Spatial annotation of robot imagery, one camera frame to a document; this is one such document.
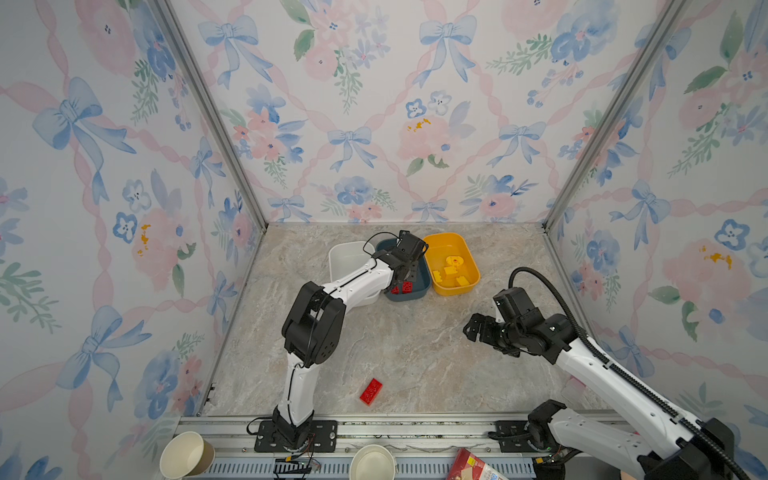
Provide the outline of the dark teal plastic container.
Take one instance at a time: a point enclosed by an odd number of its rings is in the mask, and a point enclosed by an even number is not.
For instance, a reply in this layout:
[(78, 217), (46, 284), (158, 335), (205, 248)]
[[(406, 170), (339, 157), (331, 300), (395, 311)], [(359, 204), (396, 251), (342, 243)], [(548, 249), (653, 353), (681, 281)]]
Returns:
[[(396, 247), (397, 240), (398, 238), (380, 241), (376, 245), (375, 252), (382, 249), (390, 249), (392, 247)], [(432, 285), (432, 280), (426, 264), (425, 255), (418, 263), (417, 275), (415, 277), (412, 277), (411, 281), (408, 281), (408, 282), (413, 283), (413, 291), (411, 293), (403, 294), (402, 293), (403, 284), (402, 284), (400, 287), (398, 287), (400, 289), (400, 294), (397, 294), (397, 295), (391, 294), (390, 292), (393, 288), (387, 287), (384, 291), (384, 295), (389, 300), (394, 302), (404, 302), (404, 301), (417, 300), (417, 299), (423, 298), (426, 295), (428, 289)]]

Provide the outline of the yellow lego duck piece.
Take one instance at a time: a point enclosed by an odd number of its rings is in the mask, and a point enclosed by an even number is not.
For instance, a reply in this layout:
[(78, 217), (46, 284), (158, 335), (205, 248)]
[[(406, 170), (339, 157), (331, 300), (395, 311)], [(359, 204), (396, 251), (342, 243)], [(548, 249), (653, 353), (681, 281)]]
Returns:
[(464, 263), (465, 263), (464, 258), (458, 255), (451, 255), (445, 259), (445, 264), (447, 268), (458, 269)]

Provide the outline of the yellow plastic container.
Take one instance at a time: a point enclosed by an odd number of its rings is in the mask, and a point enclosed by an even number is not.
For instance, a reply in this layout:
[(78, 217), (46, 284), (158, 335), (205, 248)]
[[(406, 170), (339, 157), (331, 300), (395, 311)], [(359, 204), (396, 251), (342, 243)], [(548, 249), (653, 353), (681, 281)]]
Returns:
[[(469, 293), (474, 289), (482, 276), (465, 239), (461, 235), (452, 232), (438, 233), (427, 236), (425, 242), (429, 246), (425, 259), (433, 288), (438, 295), (455, 296)], [(444, 272), (445, 259), (451, 255), (461, 256), (465, 260), (465, 263), (458, 268), (458, 274), (455, 276), (447, 276)], [(441, 272), (442, 283), (436, 283), (433, 280), (432, 272), (434, 270)], [(457, 283), (459, 276), (464, 276), (469, 281), (469, 285), (459, 286)]]

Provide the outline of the white plastic container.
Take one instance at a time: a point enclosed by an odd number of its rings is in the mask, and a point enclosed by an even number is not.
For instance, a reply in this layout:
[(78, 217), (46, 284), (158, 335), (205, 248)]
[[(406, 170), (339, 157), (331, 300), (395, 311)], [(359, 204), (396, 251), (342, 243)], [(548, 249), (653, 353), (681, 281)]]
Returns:
[(331, 282), (324, 288), (348, 308), (373, 304), (384, 288), (385, 272), (371, 257), (372, 248), (370, 243), (353, 241), (337, 244), (329, 250)]

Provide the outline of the long red lego brick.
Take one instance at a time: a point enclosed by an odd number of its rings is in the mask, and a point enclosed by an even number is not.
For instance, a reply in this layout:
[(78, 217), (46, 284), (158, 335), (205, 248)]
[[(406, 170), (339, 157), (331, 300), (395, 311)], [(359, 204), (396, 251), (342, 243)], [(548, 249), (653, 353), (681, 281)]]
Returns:
[(383, 384), (379, 380), (375, 378), (371, 379), (366, 388), (360, 394), (360, 401), (367, 406), (371, 406), (381, 392), (382, 387)]

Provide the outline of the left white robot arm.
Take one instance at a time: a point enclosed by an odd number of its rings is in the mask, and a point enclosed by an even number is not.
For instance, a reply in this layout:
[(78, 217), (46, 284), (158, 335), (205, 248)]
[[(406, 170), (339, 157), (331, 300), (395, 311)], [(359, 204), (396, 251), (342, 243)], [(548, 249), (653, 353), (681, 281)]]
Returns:
[(368, 297), (404, 283), (428, 251), (422, 240), (401, 240), (371, 254), (362, 266), (322, 285), (302, 285), (282, 327), (288, 368), (272, 422), (291, 450), (308, 441), (320, 365), (339, 345), (344, 318)]

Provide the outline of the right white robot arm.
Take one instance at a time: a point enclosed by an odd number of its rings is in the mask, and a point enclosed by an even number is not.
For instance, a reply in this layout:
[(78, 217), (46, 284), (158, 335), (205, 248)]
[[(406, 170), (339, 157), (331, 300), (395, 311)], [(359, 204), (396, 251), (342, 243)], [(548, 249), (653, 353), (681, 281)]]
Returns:
[(721, 421), (702, 421), (675, 406), (613, 362), (565, 315), (538, 310), (500, 321), (474, 314), (463, 328), (472, 342), (504, 355), (542, 357), (596, 393), (631, 432), (587, 419), (556, 400), (533, 409), (514, 442), (539, 452), (559, 447), (595, 457), (637, 479), (744, 479), (734, 458), (733, 432)]

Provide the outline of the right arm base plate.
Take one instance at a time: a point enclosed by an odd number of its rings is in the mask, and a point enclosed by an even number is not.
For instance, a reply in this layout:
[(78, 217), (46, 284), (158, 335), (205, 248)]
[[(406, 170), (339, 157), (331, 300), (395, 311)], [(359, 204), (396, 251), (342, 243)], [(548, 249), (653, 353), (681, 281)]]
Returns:
[(545, 456), (564, 456), (575, 448), (563, 446), (549, 427), (527, 420), (499, 420), (487, 437), (499, 444), (503, 453), (536, 453)]

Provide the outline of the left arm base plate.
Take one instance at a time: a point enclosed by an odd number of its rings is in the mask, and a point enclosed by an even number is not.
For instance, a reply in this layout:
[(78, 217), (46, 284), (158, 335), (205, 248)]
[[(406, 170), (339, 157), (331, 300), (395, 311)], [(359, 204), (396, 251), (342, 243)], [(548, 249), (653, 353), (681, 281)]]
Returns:
[(299, 426), (278, 418), (277, 422), (257, 417), (246, 425), (246, 433), (255, 437), (257, 453), (333, 453), (338, 440), (338, 422), (305, 421)]

